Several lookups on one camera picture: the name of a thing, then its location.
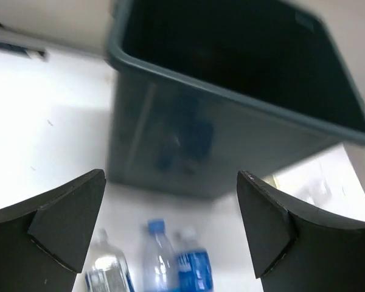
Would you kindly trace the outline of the clear bottle white label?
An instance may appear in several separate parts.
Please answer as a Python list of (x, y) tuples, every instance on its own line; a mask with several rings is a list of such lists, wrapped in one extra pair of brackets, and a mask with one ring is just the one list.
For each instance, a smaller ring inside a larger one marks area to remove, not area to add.
[(105, 229), (91, 240), (84, 272), (87, 291), (134, 291), (125, 255), (110, 243)]

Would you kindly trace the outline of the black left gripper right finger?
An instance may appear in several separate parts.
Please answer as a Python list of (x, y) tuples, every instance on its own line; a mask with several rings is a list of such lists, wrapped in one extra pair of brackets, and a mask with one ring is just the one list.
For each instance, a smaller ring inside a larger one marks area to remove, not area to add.
[(237, 198), (264, 291), (365, 291), (365, 222), (315, 207), (247, 171)]

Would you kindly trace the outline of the white cap Pocari bottle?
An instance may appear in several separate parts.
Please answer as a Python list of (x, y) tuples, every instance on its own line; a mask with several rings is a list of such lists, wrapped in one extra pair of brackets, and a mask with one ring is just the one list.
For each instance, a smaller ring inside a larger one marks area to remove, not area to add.
[(213, 291), (212, 268), (207, 249), (198, 241), (196, 230), (185, 227), (178, 232), (178, 275), (181, 291)]

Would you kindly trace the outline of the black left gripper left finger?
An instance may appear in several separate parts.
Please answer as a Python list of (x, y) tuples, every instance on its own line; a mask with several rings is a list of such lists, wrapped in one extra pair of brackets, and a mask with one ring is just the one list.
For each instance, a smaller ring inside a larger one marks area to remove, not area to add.
[(0, 291), (72, 291), (106, 186), (94, 169), (0, 209)]

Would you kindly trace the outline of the blue cap water bottle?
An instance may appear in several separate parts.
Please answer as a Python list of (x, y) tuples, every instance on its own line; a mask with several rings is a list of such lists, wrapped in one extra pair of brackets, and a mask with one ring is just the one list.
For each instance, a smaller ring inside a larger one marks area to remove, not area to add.
[(176, 254), (163, 219), (149, 220), (142, 253), (144, 291), (179, 291)]

